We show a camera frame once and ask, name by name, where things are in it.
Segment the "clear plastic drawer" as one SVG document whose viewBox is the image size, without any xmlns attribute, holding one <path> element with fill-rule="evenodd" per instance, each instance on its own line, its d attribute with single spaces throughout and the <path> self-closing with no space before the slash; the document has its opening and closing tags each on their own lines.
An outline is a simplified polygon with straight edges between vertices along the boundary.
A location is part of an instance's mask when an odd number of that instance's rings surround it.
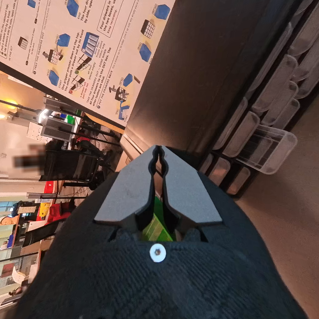
<svg viewBox="0 0 319 319">
<path fill-rule="evenodd" d="M 237 161 L 271 175 L 278 171 L 297 142 L 297 137 L 291 132 L 258 125 L 237 156 Z"/>
</svg>

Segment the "black drawer cabinet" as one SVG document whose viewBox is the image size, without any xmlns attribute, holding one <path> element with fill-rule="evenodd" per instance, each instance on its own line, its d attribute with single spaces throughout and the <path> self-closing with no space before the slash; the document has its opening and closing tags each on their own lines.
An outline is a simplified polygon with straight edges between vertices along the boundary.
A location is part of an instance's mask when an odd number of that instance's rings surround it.
<svg viewBox="0 0 319 319">
<path fill-rule="evenodd" d="M 128 161 L 165 145 L 200 169 L 243 98 L 258 99 L 318 1 L 176 1 L 121 139 Z"/>
</svg>

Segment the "white instruction poster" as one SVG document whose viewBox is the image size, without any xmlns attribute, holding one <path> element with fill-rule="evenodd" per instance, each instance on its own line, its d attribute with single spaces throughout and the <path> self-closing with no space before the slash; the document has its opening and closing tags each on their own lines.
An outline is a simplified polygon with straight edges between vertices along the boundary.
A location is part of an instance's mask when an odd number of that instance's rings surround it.
<svg viewBox="0 0 319 319">
<path fill-rule="evenodd" d="M 1 63 L 124 129 L 175 2 L 2 0 Z"/>
</svg>

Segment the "red cloth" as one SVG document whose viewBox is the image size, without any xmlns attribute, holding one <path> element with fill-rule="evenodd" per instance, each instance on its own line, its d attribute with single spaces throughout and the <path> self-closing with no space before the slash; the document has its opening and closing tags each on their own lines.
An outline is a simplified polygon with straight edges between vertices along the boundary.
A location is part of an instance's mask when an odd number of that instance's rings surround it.
<svg viewBox="0 0 319 319">
<path fill-rule="evenodd" d="M 49 208 L 47 224 L 68 218 L 73 212 L 73 210 L 75 210 L 75 208 L 76 205 L 74 203 L 74 200 L 64 203 L 52 204 Z"/>
</svg>

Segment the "plywood backing board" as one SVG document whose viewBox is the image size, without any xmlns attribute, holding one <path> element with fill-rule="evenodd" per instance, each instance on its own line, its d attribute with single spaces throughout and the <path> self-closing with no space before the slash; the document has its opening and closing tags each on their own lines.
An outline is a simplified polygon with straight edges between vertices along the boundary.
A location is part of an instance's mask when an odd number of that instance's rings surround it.
<svg viewBox="0 0 319 319">
<path fill-rule="evenodd" d="M 109 128 L 109 129 L 111 129 L 111 130 L 113 130 L 113 131 L 116 131 L 116 132 L 118 132 L 118 133 L 121 133 L 121 134 L 124 133 L 124 129 L 121 129 L 121 128 L 117 127 L 117 126 L 114 126 L 114 125 L 110 124 L 109 122 L 105 122 L 105 121 L 103 121 L 103 120 L 101 120 L 101 119 L 99 119 L 99 118 L 96 118 L 96 117 L 94 117 L 94 116 L 92 116 L 92 115 L 90 115 L 90 114 L 86 114 L 86 113 L 85 113 L 85 115 L 86 115 L 90 120 L 92 120 L 92 121 L 95 122 L 95 123 L 100 124 L 101 126 L 107 127 L 107 128 Z"/>
</svg>

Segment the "red crate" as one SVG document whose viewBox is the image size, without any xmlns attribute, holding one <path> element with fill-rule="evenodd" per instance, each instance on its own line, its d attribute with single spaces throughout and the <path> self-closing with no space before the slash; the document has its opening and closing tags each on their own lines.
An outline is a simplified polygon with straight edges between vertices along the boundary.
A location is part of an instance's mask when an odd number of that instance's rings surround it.
<svg viewBox="0 0 319 319">
<path fill-rule="evenodd" d="M 43 193 L 45 194 L 58 194 L 59 181 L 46 181 Z"/>
</svg>

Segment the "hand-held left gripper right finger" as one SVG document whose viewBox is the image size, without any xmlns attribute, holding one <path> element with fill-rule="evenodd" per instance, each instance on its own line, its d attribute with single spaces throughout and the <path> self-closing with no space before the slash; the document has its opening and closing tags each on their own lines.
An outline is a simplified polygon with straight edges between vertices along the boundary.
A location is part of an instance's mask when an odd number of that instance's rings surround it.
<svg viewBox="0 0 319 319">
<path fill-rule="evenodd" d="M 165 146 L 160 146 L 163 217 L 170 232 L 222 223 L 196 169 Z"/>
</svg>

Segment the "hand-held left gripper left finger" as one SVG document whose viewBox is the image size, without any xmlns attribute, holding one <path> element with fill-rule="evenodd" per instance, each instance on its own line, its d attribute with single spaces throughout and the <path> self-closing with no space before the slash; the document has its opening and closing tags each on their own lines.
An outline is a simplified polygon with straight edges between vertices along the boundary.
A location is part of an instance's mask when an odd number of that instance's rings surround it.
<svg viewBox="0 0 319 319">
<path fill-rule="evenodd" d="M 154 210 L 154 174 L 159 146 L 154 145 L 126 165 L 115 179 L 94 221 L 119 226 L 133 233 L 143 231 Z"/>
</svg>

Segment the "grey monitor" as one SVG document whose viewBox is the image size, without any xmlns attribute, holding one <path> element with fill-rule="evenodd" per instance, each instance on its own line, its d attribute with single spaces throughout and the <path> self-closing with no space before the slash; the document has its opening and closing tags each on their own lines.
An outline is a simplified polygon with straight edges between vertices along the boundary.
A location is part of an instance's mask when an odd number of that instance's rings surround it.
<svg viewBox="0 0 319 319">
<path fill-rule="evenodd" d="M 41 136 L 70 142 L 73 136 L 74 125 L 67 122 L 46 117 L 42 120 Z"/>
</svg>

